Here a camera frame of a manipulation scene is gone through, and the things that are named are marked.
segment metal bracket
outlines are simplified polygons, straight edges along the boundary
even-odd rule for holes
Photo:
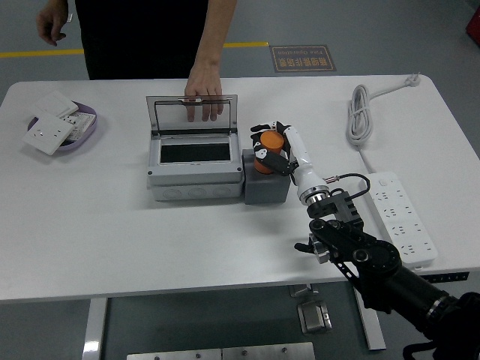
[[[329,332],[332,330],[329,311],[324,301],[309,301],[298,307],[301,332],[311,334],[315,332]]]
[[[288,289],[290,291],[290,296],[292,296],[293,298],[300,298],[302,296],[320,294],[318,284],[316,283],[303,283],[300,285],[290,285],[288,286]]]

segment wall switch plate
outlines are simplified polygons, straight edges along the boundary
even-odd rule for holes
[[[428,231],[417,215],[407,192],[393,172],[369,174],[370,191],[365,199],[383,239],[400,252],[403,265],[421,268],[437,256]]]
[[[51,155],[67,139],[74,128],[72,124],[44,112],[22,140]]]
[[[78,110],[78,106],[58,91],[51,92],[28,108],[36,117],[44,113],[61,118]]]

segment orange cylinder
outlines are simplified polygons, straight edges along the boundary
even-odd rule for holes
[[[284,147],[284,137],[274,130],[267,130],[262,133],[260,136],[260,143],[263,147],[270,152],[280,154],[282,148]],[[268,167],[263,166],[257,159],[253,161],[256,171],[262,174],[271,174],[271,171]]]

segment white cable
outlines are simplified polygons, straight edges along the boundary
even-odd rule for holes
[[[370,95],[368,88],[365,85],[359,85],[353,90],[352,100],[350,101],[348,111],[346,138],[352,145],[358,148],[369,173],[372,173],[373,169],[368,163],[361,147],[367,142],[374,130],[374,125],[371,120],[370,100],[388,94],[389,92],[395,92],[406,86],[418,86],[420,83],[419,75],[420,73],[413,73],[405,79],[403,84],[378,91],[373,95]]]

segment power strip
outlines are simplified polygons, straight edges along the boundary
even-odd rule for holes
[[[437,249],[397,176],[378,172],[367,177],[370,191],[365,199],[383,240],[398,249],[403,265],[409,269],[431,263],[438,255]]]

